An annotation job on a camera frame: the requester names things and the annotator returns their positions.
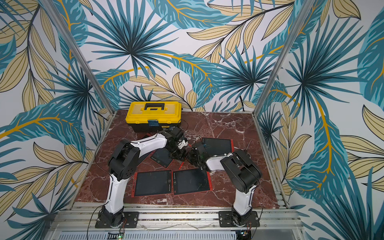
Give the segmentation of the left aluminium corner post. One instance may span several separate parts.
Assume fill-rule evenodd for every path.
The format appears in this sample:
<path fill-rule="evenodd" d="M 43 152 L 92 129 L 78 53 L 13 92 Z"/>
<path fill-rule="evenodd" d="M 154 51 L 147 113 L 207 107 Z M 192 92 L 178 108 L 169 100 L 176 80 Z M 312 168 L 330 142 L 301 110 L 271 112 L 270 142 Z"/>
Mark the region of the left aluminium corner post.
<path fill-rule="evenodd" d="M 63 39 L 66 41 L 69 49 L 72 51 L 75 59 L 78 61 L 78 64 L 83 69 L 85 75 L 91 82 L 94 87 L 95 92 L 99 95 L 103 105 L 107 111 L 113 115 L 115 113 L 114 108 L 111 106 L 109 100 L 103 93 L 101 86 L 99 85 L 92 69 L 86 61 L 86 58 L 82 54 L 78 44 L 76 43 L 71 31 L 68 29 L 65 20 L 61 17 L 59 10 L 56 8 L 53 1 L 42 0 L 42 6 L 48 13 L 48 16 L 51 18 L 54 25 L 57 27 L 58 32 L 62 35 Z"/>

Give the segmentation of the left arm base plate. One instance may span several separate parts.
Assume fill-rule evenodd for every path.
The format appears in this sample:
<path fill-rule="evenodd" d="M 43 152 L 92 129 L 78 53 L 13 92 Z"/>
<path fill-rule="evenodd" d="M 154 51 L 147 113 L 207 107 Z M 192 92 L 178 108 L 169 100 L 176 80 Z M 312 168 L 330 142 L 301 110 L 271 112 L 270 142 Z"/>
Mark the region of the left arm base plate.
<path fill-rule="evenodd" d="M 95 224 L 96 229 L 127 228 L 135 229 L 139 220 L 139 212 L 121 212 L 114 215 L 100 212 Z"/>

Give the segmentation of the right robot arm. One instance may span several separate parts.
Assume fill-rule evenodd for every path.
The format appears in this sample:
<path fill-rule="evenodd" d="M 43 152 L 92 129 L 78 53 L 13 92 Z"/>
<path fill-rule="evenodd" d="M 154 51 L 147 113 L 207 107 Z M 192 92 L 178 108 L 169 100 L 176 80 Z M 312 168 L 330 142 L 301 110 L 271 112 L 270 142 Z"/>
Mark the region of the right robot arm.
<path fill-rule="evenodd" d="M 230 225 L 243 227 L 251 223 L 252 198 L 262 178 L 261 170 L 254 164 L 247 150 L 235 150 L 221 155 L 209 155 L 202 142 L 192 145 L 187 160 L 207 172 L 225 171 L 236 188 L 232 205 Z"/>

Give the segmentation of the aluminium corner post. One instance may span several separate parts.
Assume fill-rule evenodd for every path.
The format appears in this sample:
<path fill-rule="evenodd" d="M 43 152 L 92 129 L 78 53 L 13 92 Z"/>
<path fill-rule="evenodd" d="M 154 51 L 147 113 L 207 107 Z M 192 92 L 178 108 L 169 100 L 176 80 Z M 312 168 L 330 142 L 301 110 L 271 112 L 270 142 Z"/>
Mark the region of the aluminium corner post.
<path fill-rule="evenodd" d="M 269 91 L 271 90 L 274 80 L 276 79 L 278 72 L 286 58 L 286 56 L 289 54 L 297 36 L 299 35 L 299 32 L 301 30 L 302 25 L 305 23 L 306 17 L 308 16 L 311 7 L 313 6 L 313 3 L 315 1 L 304 1 L 302 8 L 300 12 L 298 13 L 298 17 L 294 21 L 293 28 L 290 34 L 288 34 L 287 39 L 285 41 L 285 44 L 279 54 L 279 57 L 276 61 L 276 64 L 274 65 L 274 68 L 271 71 L 271 74 L 264 85 L 263 91 L 259 97 L 258 103 L 255 107 L 255 110 L 253 112 L 253 116 L 256 118 L 258 114 L 261 112 L 262 106 L 265 102 L 265 100 L 268 97 Z"/>
<path fill-rule="evenodd" d="M 82 54 L 78 44 L 76 43 L 71 31 L 68 29 L 65 20 L 61 17 L 59 10 L 56 8 L 53 1 L 42 0 L 42 6 L 48 13 L 48 16 L 51 18 L 54 25 L 57 27 L 58 32 L 62 35 L 63 39 L 66 41 L 69 49 L 72 51 L 75 59 L 78 61 L 78 64 L 83 69 L 85 75 L 91 82 L 94 87 L 95 92 L 99 95 L 103 105 L 107 111 L 113 115 L 115 113 L 114 108 L 111 106 L 109 100 L 103 93 L 101 86 L 99 85 L 92 69 L 86 61 L 86 58 Z"/>

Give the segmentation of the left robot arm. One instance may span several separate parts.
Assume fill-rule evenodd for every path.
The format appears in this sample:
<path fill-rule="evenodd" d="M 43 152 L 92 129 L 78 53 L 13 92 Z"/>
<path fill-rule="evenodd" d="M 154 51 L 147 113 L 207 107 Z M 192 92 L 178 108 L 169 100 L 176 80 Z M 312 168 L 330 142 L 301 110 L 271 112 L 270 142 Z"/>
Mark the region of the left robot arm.
<path fill-rule="evenodd" d="M 171 127 L 137 141 L 122 139 L 109 161 L 110 184 L 106 203 L 98 215 L 100 224 L 117 228 L 124 223 L 125 191 L 129 179 L 136 172 L 140 157 L 158 149 L 166 149 L 173 159 L 182 160 L 187 146 L 184 131 L 178 127 Z"/>

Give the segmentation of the yellow black toolbox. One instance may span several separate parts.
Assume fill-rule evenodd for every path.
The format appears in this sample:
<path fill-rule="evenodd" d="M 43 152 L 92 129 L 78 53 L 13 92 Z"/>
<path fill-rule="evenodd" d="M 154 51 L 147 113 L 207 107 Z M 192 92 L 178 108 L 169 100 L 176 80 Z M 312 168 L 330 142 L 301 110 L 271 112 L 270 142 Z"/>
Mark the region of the yellow black toolbox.
<path fill-rule="evenodd" d="M 126 123 L 136 133 L 152 133 L 177 127 L 181 123 L 182 104 L 179 102 L 133 102 Z"/>

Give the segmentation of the writing tablet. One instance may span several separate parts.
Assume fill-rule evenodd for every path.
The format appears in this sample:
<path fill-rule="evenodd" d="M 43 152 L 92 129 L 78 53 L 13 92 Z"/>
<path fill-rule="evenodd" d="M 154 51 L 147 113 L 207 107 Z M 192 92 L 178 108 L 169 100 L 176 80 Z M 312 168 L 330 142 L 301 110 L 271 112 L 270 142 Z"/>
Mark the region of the writing tablet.
<path fill-rule="evenodd" d="M 134 175 L 132 197 L 147 197 L 172 193 L 172 171 L 138 172 Z"/>
<path fill-rule="evenodd" d="M 166 169 L 173 161 L 169 151 L 165 148 L 154 151 L 154 153 L 150 156 L 150 159 Z"/>
<path fill-rule="evenodd" d="M 230 139 L 203 138 L 203 143 L 210 156 L 229 154 L 234 150 Z"/>
<path fill-rule="evenodd" d="M 210 174 L 202 169 L 189 169 L 173 172 L 175 195 L 207 192 L 212 190 Z"/>

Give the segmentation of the right aluminium corner post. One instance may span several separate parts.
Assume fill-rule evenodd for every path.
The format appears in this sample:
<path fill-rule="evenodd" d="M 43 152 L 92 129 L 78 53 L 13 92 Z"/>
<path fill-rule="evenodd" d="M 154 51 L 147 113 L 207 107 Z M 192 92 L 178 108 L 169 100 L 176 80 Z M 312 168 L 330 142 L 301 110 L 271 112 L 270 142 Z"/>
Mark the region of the right aluminium corner post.
<path fill-rule="evenodd" d="M 274 65 L 274 68 L 271 71 L 271 74 L 264 85 L 263 91 L 259 97 L 258 103 L 255 107 L 255 110 L 253 112 L 253 116 L 256 118 L 258 114 L 261 112 L 262 106 L 265 102 L 265 100 L 268 97 L 269 91 L 271 90 L 274 80 L 276 79 L 278 72 L 286 58 L 286 56 L 289 54 L 297 36 L 299 35 L 299 32 L 301 30 L 302 25 L 305 23 L 306 17 L 308 16 L 311 7 L 313 6 L 313 3 L 315 1 L 304 1 L 302 8 L 300 12 L 298 13 L 298 17 L 294 21 L 293 28 L 290 34 L 288 34 L 287 39 L 285 41 L 285 44 L 279 54 L 279 57 L 276 61 L 276 64 Z"/>

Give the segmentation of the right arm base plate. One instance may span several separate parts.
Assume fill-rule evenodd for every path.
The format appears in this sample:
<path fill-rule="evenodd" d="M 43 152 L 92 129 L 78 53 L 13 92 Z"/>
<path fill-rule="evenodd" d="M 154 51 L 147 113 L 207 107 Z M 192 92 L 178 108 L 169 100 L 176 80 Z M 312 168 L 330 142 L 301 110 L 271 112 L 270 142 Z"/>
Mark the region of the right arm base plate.
<path fill-rule="evenodd" d="M 236 211 L 220 211 L 219 224 L 221 228 L 231 227 L 259 227 L 260 218 L 256 211 L 249 211 L 245 215 L 239 215 Z"/>

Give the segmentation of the aluminium frame rail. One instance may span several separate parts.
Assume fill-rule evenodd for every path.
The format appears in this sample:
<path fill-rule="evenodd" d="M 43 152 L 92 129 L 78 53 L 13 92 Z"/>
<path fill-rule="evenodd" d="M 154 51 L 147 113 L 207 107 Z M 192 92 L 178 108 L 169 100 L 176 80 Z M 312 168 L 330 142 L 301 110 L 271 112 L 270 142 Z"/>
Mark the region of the aluminium frame rail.
<path fill-rule="evenodd" d="M 252 223 L 244 227 L 224 227 L 229 220 L 221 218 L 225 207 L 170 207 L 125 205 L 135 218 L 125 221 L 125 228 L 96 228 L 99 222 L 96 204 L 76 203 L 58 213 L 47 240 L 225 240 L 235 239 L 249 230 L 253 240 L 307 240 L 298 211 L 291 209 L 255 209 Z"/>

